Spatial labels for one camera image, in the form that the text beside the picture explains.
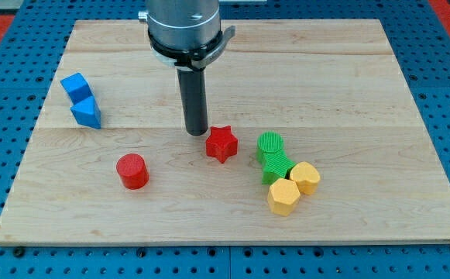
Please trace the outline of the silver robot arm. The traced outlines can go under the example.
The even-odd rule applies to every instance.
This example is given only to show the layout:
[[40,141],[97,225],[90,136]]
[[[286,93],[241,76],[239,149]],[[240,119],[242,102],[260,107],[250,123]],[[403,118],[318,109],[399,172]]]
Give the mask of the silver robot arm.
[[180,71],[202,71],[235,36],[222,28],[218,0],[146,0],[138,13],[156,58]]

